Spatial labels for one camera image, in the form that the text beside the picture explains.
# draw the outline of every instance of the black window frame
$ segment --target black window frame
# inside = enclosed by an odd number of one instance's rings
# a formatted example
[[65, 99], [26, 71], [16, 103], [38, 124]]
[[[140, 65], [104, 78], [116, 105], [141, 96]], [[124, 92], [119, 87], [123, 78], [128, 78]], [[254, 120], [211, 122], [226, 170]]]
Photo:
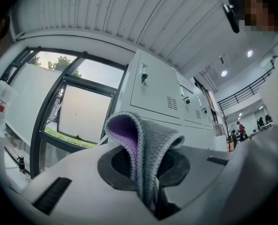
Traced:
[[[49, 114], [51, 112], [51, 109], [53, 107], [53, 104], [57, 98], [57, 94], [59, 93], [59, 90], [64, 88], [62, 93], [62, 98], [65, 94], [65, 88], [67, 85], [72, 85], [81, 89], [90, 90], [92, 92], [102, 94], [108, 97], [111, 97], [111, 102], [109, 104], [109, 108], [105, 117], [105, 121], [107, 118], [114, 113], [118, 96], [122, 87], [122, 83], [124, 81], [124, 77], [128, 68], [128, 65], [124, 66], [122, 64], [119, 64], [117, 62], [100, 58], [95, 55], [87, 54], [87, 52], [76, 52], [72, 50], [65, 50], [65, 49], [57, 49], [57, 48], [44, 48], [44, 47], [26, 47], [14, 60], [8, 68], [3, 73], [0, 80], [3, 80], [7, 82], [9, 85], [11, 82], [16, 78], [16, 76], [19, 74], [23, 66], [30, 62], [31, 59], [33, 59], [39, 52], [51, 52], [51, 53], [61, 53], [66, 55], [75, 56], [76, 58], [65, 68], [64, 71], [60, 74], [58, 79], [55, 81], [53, 86], [50, 88], [49, 92], [47, 93], [41, 108], [39, 110], [39, 113], [37, 115], [37, 119], [35, 122], [35, 126], [32, 132], [31, 137], [31, 143], [30, 143], [30, 176], [31, 178], [35, 178], [37, 175], [40, 174], [40, 148], [41, 144], [44, 142], [47, 142], [51, 144], [52, 146], [55, 146], [57, 148], [60, 148], [62, 150], [68, 151], [70, 153], [83, 150], [85, 148], [76, 146], [73, 144], [70, 144], [68, 142], [62, 141], [56, 137], [53, 137], [52, 135], [46, 133], [43, 128], [46, 125], [46, 121], [48, 120]], [[84, 62], [85, 60], [93, 60], [99, 63], [103, 63], [105, 65], [120, 69], [123, 71], [123, 75], [120, 81], [120, 84], [118, 88], [112, 88], [97, 82], [93, 82], [84, 78], [73, 76], [72, 73]], [[12, 74], [12, 76], [9, 78], [9, 73], [11, 68], [17, 68], [16, 71]], [[105, 131], [104, 127], [102, 130], [101, 138], [104, 137]]]

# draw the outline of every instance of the cabinet vent slots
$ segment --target cabinet vent slots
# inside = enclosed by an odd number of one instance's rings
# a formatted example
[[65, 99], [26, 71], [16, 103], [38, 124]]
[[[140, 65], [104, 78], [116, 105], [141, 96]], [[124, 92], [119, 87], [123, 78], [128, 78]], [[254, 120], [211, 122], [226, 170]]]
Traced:
[[195, 110], [195, 111], [196, 111], [196, 117], [201, 119], [200, 112], [198, 110]]
[[175, 99], [167, 97], [167, 104], [169, 108], [177, 110], [177, 103]]

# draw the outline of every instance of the knitted towel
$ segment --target knitted towel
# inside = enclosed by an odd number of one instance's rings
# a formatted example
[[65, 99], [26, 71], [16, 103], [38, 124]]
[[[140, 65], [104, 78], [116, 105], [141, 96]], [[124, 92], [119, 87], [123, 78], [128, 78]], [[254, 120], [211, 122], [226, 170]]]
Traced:
[[150, 207], [161, 161], [168, 149], [180, 148], [185, 137], [132, 112], [113, 114], [106, 122], [105, 132], [128, 151], [131, 179], [138, 184], [138, 196]]

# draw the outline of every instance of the black railing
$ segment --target black railing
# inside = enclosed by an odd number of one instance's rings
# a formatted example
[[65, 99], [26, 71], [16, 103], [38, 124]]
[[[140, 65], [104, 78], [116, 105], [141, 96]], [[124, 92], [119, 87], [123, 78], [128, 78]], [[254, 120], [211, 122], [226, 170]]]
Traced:
[[261, 84], [263, 84], [266, 81], [266, 78], [268, 76], [270, 76], [273, 69], [274, 69], [274, 67], [271, 68], [267, 73], [265, 73], [259, 79], [255, 80], [253, 83], [251, 83], [247, 87], [243, 88], [242, 90], [219, 101], [218, 103], [220, 105], [221, 110], [234, 106], [234, 105], [244, 101], [245, 99], [255, 95], [258, 92], [258, 89], [260, 88]]

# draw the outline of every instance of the ceiling light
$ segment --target ceiling light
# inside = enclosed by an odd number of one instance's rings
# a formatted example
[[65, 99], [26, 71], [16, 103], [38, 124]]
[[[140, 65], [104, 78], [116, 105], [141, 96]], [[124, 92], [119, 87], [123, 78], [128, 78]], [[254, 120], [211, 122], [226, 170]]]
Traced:
[[221, 76], [225, 77], [226, 74], [227, 74], [227, 71], [223, 71], [222, 74], [221, 74]]
[[250, 50], [250, 51], [248, 51], [247, 56], [250, 58], [252, 56], [252, 54], [253, 54], [253, 51]]

